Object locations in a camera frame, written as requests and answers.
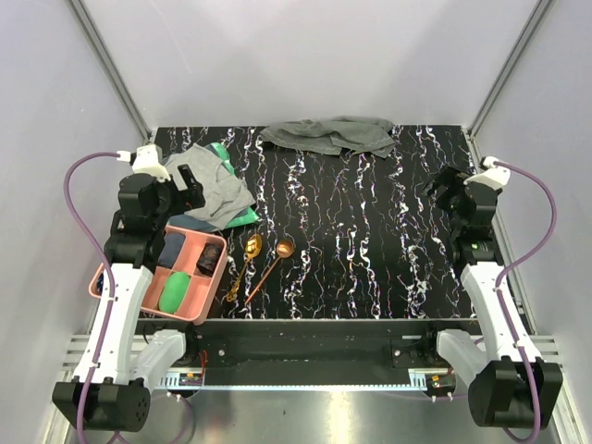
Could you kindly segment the gold spoon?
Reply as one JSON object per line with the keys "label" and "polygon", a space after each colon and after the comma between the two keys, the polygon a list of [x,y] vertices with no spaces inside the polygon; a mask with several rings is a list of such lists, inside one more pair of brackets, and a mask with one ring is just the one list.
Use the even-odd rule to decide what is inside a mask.
{"label": "gold spoon", "polygon": [[242,277],[249,266],[250,262],[257,257],[263,248],[263,240],[259,234],[253,234],[247,241],[245,246],[246,259],[238,277],[232,285],[230,291],[226,295],[227,302],[234,302],[237,299],[238,291],[241,286]]}

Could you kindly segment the copper spoon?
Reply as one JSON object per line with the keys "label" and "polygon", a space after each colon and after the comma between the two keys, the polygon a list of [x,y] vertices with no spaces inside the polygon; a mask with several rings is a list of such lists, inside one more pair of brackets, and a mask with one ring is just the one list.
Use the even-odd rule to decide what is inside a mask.
{"label": "copper spoon", "polygon": [[295,251],[295,245],[294,245],[294,243],[291,240],[281,240],[281,241],[279,241],[277,243],[277,247],[276,247],[276,258],[275,258],[275,260],[270,265],[270,267],[268,267],[268,269],[264,272],[264,274],[261,277],[261,280],[259,281],[259,283],[254,287],[253,291],[251,292],[251,294],[249,295],[249,297],[245,301],[245,304],[246,305],[249,305],[251,303],[252,299],[257,294],[257,292],[263,287],[263,285],[268,280],[270,274],[273,272],[273,270],[275,269],[275,267],[283,259],[287,259],[290,256],[292,256],[292,254],[294,253],[294,251]]}

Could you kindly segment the dark grey napkin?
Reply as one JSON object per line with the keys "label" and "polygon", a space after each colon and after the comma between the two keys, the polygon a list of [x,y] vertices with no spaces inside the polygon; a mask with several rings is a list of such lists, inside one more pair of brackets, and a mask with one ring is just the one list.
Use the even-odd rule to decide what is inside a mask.
{"label": "dark grey napkin", "polygon": [[302,119],[270,125],[261,131],[264,142],[281,148],[339,156],[343,149],[386,158],[394,149],[394,124],[375,117]]}

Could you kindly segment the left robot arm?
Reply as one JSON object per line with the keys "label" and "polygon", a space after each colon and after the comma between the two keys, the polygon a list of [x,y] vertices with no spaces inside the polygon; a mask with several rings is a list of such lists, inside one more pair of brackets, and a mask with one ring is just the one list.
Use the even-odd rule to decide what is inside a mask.
{"label": "left robot arm", "polygon": [[99,249],[103,287],[92,334],[72,379],[56,383],[52,394],[80,440],[87,430],[140,431],[168,368],[191,365],[199,357],[198,341],[175,329],[157,333],[138,356],[131,354],[142,301],[165,247],[167,221],[204,206],[203,186],[189,166],[179,166],[178,172],[183,190],[173,179],[148,173],[119,182],[119,208]]}

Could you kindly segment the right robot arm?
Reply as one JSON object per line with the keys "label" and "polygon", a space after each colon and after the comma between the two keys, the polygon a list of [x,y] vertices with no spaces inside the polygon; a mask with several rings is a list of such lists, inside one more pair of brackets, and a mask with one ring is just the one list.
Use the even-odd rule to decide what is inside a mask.
{"label": "right robot arm", "polygon": [[475,308],[482,339],[445,329],[420,343],[420,355],[431,366],[451,365],[468,388],[478,426],[528,429],[535,437],[549,424],[563,377],[526,331],[508,285],[516,265],[504,264],[494,239],[498,199],[514,169],[494,157],[485,158],[483,168],[470,175],[445,166],[425,186],[425,195],[436,196],[449,217],[447,252]]}

